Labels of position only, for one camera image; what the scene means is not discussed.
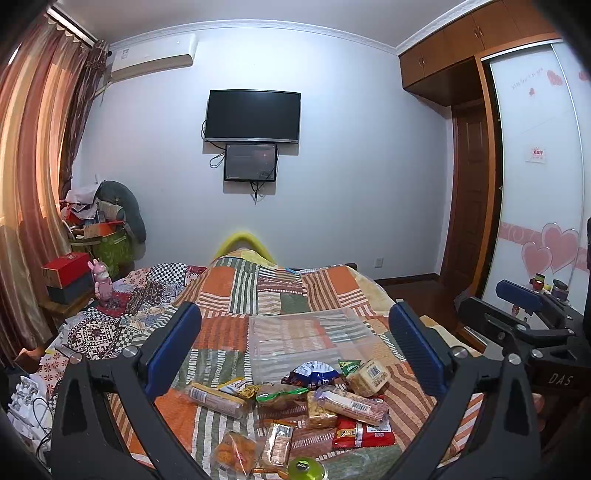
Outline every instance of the blue gripper pad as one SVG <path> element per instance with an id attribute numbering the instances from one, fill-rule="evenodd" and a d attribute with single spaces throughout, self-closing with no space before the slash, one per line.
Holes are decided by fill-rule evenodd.
<path id="1" fill-rule="evenodd" d="M 496 284 L 495 292 L 500 299 L 521 307 L 530 315 L 542 308 L 540 294 L 508 280 L 501 280 Z"/>
<path id="2" fill-rule="evenodd" d="M 390 332 L 427 395 L 441 399 L 447 393 L 451 357 L 449 347 L 436 330 L 425 327 L 404 301 L 390 309 Z"/>
<path id="3" fill-rule="evenodd" d="M 201 311 L 191 302 L 183 302 L 168 323 L 155 331 L 142 347 L 145 392 L 152 401 L 170 388 L 201 330 Z"/>

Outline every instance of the crown molding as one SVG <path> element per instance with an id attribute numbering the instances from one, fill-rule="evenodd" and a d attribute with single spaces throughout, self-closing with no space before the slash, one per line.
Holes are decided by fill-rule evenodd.
<path id="1" fill-rule="evenodd" d="M 451 10 L 448 10 L 443 15 L 437 17 L 429 25 L 425 25 L 421 30 L 411 35 L 404 40 L 398 47 L 396 47 L 396 55 L 400 55 L 409 48 L 414 47 L 421 40 L 424 40 L 429 35 L 434 34 L 437 30 L 442 29 L 447 24 L 452 23 L 460 17 L 482 7 L 482 5 L 489 4 L 494 0 L 465 0 L 459 5 L 456 5 Z"/>
<path id="2" fill-rule="evenodd" d="M 129 37 L 124 40 L 112 43 L 111 50 L 116 51 L 122 48 L 127 48 L 132 45 L 142 43 L 155 38 L 166 37 L 168 35 L 177 35 L 181 33 L 190 33 L 201 30 L 212 30 L 215 28 L 279 28 L 281 30 L 295 30 L 300 32 L 316 33 L 319 35 L 326 35 L 328 37 L 342 38 L 343 40 L 353 41 L 368 47 L 377 48 L 384 52 L 396 55 L 396 48 L 391 45 L 386 45 L 371 38 L 362 37 L 354 33 L 344 32 L 342 30 L 335 30 L 334 28 L 321 27 L 319 25 L 308 25 L 305 23 L 286 22 L 283 20 L 213 20 L 208 22 L 188 23 L 184 25 L 176 25 L 174 27 L 161 28 L 151 32 L 142 33 L 134 37 Z"/>

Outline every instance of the air conditioner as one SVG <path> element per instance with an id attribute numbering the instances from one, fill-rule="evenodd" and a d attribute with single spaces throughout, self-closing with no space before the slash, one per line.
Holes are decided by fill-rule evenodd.
<path id="1" fill-rule="evenodd" d="M 117 81 L 159 70 L 190 67 L 196 48 L 195 33 L 157 38 L 122 48 L 115 54 L 111 77 Z"/>

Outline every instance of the cardboard box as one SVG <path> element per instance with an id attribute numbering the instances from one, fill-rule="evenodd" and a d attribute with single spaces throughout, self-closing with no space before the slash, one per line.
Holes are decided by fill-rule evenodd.
<path id="1" fill-rule="evenodd" d="M 92 272 L 88 265 L 86 266 L 86 274 L 82 275 L 77 280 L 74 280 L 65 288 L 47 287 L 47 294 L 51 301 L 68 305 L 80 297 L 83 293 L 93 290 L 95 282 L 92 278 Z"/>
<path id="2" fill-rule="evenodd" d="M 45 285 L 53 288 L 67 287 L 85 273 L 90 272 L 87 263 L 90 255 L 86 252 L 72 252 L 43 265 Z"/>

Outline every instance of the red box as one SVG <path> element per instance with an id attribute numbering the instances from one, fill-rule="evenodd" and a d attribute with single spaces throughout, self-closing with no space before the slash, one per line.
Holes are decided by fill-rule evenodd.
<path id="1" fill-rule="evenodd" d="M 87 263 L 90 255 L 86 252 L 72 252 L 43 265 L 45 285 L 64 288 L 90 271 Z"/>

